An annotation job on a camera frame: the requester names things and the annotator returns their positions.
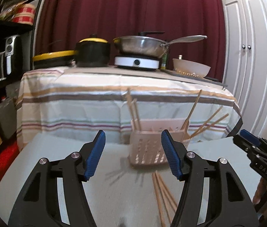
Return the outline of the wooden chopstick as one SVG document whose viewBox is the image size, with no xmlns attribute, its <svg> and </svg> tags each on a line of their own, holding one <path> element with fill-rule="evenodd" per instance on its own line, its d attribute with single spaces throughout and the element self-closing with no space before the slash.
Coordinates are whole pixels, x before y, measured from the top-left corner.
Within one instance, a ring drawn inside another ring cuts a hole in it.
<svg viewBox="0 0 267 227">
<path fill-rule="evenodd" d="M 190 112 L 189 112 L 187 118 L 185 119 L 185 121 L 184 121 L 184 123 L 183 123 L 183 125 L 182 125 L 182 127 L 181 127 L 181 130 L 183 130 L 184 128 L 187 127 L 188 122 L 190 121 L 190 118 L 191 118 L 191 116 L 192 116 L 192 114 L 193 114 L 193 112 L 194 112 L 194 110 L 195 110 L 195 108 L 196 108 L 196 105 L 197 105 L 197 103 L 198 103 L 198 101 L 199 101 L 199 99 L 200 99 L 201 94 L 202 94 L 202 90 L 200 90 L 200 91 L 198 92 L 198 96 L 196 97 L 195 102 L 194 102 L 192 108 L 190 109 Z"/>
<path fill-rule="evenodd" d="M 207 125 L 207 123 L 209 122 L 209 121 L 211 121 L 217 114 L 218 114 L 218 112 L 220 112 L 220 110 L 223 108 L 223 106 L 220 106 L 214 113 L 213 113 L 213 115 L 211 115 L 210 117 L 209 117 L 209 119 L 208 120 L 206 120 L 196 131 L 194 131 L 191 135 L 190 135 L 190 137 L 193 137 L 194 135 L 196 135 L 198 132 L 200 132 L 201 130 L 202 130 L 202 128 L 204 128 L 204 126 L 206 126 Z"/>
<path fill-rule="evenodd" d="M 163 185 L 163 188 L 164 188 L 164 190 L 165 190 L 165 192 L 166 192 L 166 194 L 167 194 L 167 198 L 169 199 L 169 202 L 170 202 L 170 204 L 171 204 L 173 210 L 176 211 L 176 210 L 177 210 L 177 202 L 175 201 L 175 198 L 174 198 L 173 194 L 170 192 L 168 186 L 167 186 L 167 185 L 165 184 L 165 182 L 163 181 L 163 178 L 161 177 L 161 175 L 160 175 L 158 172 L 156 172 L 156 175 L 158 176 L 159 181 L 160 181 L 160 182 L 162 183 L 162 185 Z"/>
<path fill-rule="evenodd" d="M 170 200 L 169 200 L 168 195 L 167 195 L 167 191 L 163 186 L 163 181 L 161 180 L 158 171 L 155 171 L 155 175 L 156 175 L 157 183 L 159 185 L 159 190 L 161 192 L 161 197 L 163 200 L 164 208 L 166 210 L 166 214 L 167 214 L 169 223 L 171 223 L 172 222 L 172 217 L 171 217 L 172 206 L 171 206 Z"/>
<path fill-rule="evenodd" d="M 201 128 L 199 128 L 198 130 L 196 130 L 193 134 L 191 134 L 191 138 L 197 136 L 198 134 L 201 134 L 202 132 L 212 128 L 213 126 L 215 126 L 217 123 L 219 123 L 220 121 L 224 120 L 226 117 L 228 117 L 229 114 L 225 114 L 224 116 L 220 117 L 219 119 L 217 119 L 216 121 L 214 121 L 211 124 L 204 124 L 203 126 L 201 126 Z"/>
<path fill-rule="evenodd" d="M 159 185 L 158 185 L 155 173 L 152 173 L 152 182 L 153 182 L 153 186 L 154 186 L 154 192 L 156 195 L 156 202 L 157 202 L 157 207 L 158 207 L 158 211 L 159 211 L 159 218 L 160 218 L 161 227 L 165 227 L 166 224 L 165 224 L 165 220 L 164 220 L 162 204 L 160 201 Z"/>
</svg>

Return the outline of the white cabinet doors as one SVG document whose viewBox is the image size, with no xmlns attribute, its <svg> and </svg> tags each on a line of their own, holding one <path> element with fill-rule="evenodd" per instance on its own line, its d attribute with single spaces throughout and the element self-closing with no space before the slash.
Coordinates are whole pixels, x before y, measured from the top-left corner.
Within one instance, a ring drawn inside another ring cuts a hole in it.
<svg viewBox="0 0 267 227">
<path fill-rule="evenodd" d="M 223 82 L 236 98 L 243 129 L 267 139 L 267 0 L 222 0 Z"/>
</svg>

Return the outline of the cream colander bowl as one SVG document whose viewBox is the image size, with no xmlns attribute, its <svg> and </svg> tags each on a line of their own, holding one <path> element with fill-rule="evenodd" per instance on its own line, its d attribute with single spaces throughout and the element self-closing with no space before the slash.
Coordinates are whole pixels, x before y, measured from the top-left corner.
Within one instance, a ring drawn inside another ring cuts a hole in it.
<svg viewBox="0 0 267 227">
<path fill-rule="evenodd" d="M 182 75 L 204 78 L 208 75 L 211 69 L 210 66 L 194 61 L 188 61 L 178 58 L 173 58 L 172 60 L 175 71 L 181 73 Z"/>
</svg>

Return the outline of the pink perforated utensil holder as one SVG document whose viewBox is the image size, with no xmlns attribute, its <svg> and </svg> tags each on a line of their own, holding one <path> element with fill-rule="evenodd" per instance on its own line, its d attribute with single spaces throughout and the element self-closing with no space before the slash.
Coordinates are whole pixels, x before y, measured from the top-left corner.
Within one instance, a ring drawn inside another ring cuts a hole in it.
<svg viewBox="0 0 267 227">
<path fill-rule="evenodd" d="M 190 143 L 189 124 L 184 118 L 141 119 L 131 122 L 132 132 L 129 139 L 129 162 L 132 166 L 154 166 L 167 163 L 162 144 L 161 133 L 169 131 L 175 141 L 186 148 Z"/>
</svg>

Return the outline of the striped tablecloth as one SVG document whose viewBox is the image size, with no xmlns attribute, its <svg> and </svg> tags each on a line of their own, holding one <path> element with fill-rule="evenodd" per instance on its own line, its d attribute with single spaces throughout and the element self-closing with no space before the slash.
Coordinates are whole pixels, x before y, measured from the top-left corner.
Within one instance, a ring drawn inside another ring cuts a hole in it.
<svg viewBox="0 0 267 227">
<path fill-rule="evenodd" d="M 86 140 L 100 129 L 107 133 L 109 142 L 127 144 L 131 133 L 128 88 L 137 99 L 141 119 L 186 119 L 202 90 L 190 118 L 189 133 L 223 106 L 207 124 L 227 113 L 229 116 L 195 140 L 234 135 L 243 124 L 237 100 L 221 84 L 160 71 L 56 67 L 32 70 L 22 77 L 16 102 L 19 148 L 38 133 Z"/>
</svg>

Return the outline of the chopstick in holder right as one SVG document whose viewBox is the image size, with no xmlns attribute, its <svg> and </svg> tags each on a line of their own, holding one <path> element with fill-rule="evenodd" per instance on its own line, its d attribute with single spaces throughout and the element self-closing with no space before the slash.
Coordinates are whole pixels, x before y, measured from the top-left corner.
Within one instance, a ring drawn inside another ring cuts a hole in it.
<svg viewBox="0 0 267 227">
<path fill-rule="evenodd" d="M 133 107 L 134 107 L 134 112 L 135 112 L 135 115 L 136 115 L 136 122 L 138 124 L 138 129 L 139 131 L 142 130 L 142 126 L 141 126 L 141 123 L 140 123 L 140 116 L 139 116 L 139 111 L 138 111 L 138 104 L 137 104 L 137 99 L 133 99 Z"/>
</svg>

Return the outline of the chopstick in holder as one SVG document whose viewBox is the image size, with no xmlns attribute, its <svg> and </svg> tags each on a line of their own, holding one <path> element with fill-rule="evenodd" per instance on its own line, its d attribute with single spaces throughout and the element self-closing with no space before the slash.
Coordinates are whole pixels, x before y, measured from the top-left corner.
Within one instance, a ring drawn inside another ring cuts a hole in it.
<svg viewBox="0 0 267 227">
<path fill-rule="evenodd" d="M 140 123 L 140 116 L 139 116 L 139 111 L 138 111 L 138 104 L 137 104 L 137 99 L 133 99 L 133 107 L 134 107 L 134 112 L 135 112 L 135 115 L 136 115 L 136 122 L 138 124 L 138 129 L 139 131 L 142 130 L 142 126 L 141 126 L 141 123 Z"/>
<path fill-rule="evenodd" d="M 127 105 L 128 105 L 130 115 L 131 115 L 131 118 L 133 121 L 134 129 L 137 130 L 138 126 L 137 126 L 136 121 L 135 121 L 134 109 L 133 109 L 133 99 L 132 99 L 132 96 L 130 94 L 130 88 L 127 89 L 126 100 L 127 100 Z"/>
</svg>

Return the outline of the white electric hot plate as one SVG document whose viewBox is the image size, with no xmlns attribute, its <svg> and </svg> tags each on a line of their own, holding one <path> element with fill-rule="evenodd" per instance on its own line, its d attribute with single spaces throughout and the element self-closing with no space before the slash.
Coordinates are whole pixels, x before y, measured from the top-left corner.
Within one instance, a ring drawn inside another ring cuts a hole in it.
<svg viewBox="0 0 267 227">
<path fill-rule="evenodd" d="M 123 68 L 157 70 L 160 62 L 156 59 L 135 58 L 129 56 L 116 56 L 114 65 Z"/>
</svg>

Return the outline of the chopstick in holder left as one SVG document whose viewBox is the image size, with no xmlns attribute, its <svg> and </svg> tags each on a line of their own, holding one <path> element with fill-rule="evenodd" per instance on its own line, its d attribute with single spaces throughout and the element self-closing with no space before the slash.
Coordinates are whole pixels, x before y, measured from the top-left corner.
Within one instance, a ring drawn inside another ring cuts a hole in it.
<svg viewBox="0 0 267 227">
<path fill-rule="evenodd" d="M 130 115 L 131 115 L 131 118 L 133 121 L 134 129 L 137 130 L 138 126 L 137 126 L 136 121 L 135 121 L 134 109 L 133 109 L 133 99 L 132 99 L 132 96 L 130 94 L 130 88 L 127 89 L 126 100 L 127 100 L 127 105 L 128 105 Z"/>
</svg>

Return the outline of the stainless steel frying pan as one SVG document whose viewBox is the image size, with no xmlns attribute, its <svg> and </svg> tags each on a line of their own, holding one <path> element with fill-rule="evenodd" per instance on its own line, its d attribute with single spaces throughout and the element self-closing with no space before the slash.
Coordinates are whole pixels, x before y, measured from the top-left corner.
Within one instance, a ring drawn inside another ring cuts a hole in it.
<svg viewBox="0 0 267 227">
<path fill-rule="evenodd" d="M 113 44 L 121 55 L 162 58 L 162 56 L 168 51 L 170 45 L 180 43 L 194 43 L 206 38 L 206 35 L 191 35 L 180 37 L 171 40 L 170 42 L 165 42 L 158 38 L 148 36 L 129 35 L 115 38 L 113 40 Z"/>
</svg>

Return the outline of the yellow rimmed black pan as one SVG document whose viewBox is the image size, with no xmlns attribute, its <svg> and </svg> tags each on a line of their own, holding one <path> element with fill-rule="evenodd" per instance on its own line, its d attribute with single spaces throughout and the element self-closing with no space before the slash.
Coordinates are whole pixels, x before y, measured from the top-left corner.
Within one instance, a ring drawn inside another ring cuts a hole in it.
<svg viewBox="0 0 267 227">
<path fill-rule="evenodd" d="M 75 54 L 74 50 L 67 50 L 36 55 L 32 58 L 33 69 L 70 66 Z"/>
</svg>

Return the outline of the black silver appliance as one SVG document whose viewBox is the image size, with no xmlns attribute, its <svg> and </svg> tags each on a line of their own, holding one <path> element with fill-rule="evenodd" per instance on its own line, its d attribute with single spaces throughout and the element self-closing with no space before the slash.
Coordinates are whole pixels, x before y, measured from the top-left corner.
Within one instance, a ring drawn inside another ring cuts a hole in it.
<svg viewBox="0 0 267 227">
<path fill-rule="evenodd" d="M 7 75 L 10 75 L 16 69 L 18 47 L 19 47 L 19 35 L 13 35 L 6 38 L 5 59 L 6 59 Z"/>
</svg>

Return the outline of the black pot yellow lid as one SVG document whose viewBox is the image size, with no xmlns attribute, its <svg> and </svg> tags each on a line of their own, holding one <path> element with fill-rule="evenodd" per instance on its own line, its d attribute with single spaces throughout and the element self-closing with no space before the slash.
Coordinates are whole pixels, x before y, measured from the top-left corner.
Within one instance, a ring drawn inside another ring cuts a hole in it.
<svg viewBox="0 0 267 227">
<path fill-rule="evenodd" d="M 90 35 L 76 43 L 75 61 L 77 67 L 106 67 L 110 61 L 110 43 L 97 37 L 96 34 Z"/>
</svg>

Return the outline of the red white tape roll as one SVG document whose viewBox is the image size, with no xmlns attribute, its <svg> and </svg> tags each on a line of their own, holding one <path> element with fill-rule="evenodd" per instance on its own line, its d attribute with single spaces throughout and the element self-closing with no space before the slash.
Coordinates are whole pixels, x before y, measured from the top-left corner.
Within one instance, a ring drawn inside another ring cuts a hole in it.
<svg viewBox="0 0 267 227">
<path fill-rule="evenodd" d="M 12 22 L 20 24 L 33 25 L 36 6 L 33 4 L 23 4 L 19 6 L 16 14 L 12 18 Z"/>
</svg>

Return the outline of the dark red curtain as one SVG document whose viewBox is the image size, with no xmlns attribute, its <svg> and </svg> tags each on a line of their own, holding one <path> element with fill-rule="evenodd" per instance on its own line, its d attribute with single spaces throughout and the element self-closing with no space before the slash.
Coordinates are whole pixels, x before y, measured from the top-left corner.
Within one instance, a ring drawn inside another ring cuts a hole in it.
<svg viewBox="0 0 267 227">
<path fill-rule="evenodd" d="M 45 0 L 35 54 L 72 50 L 92 34 L 111 42 L 147 31 L 165 41 L 205 35 L 207 38 L 197 43 L 172 45 L 168 59 L 182 55 L 208 65 L 210 77 L 223 78 L 226 34 L 222 0 Z"/>
</svg>

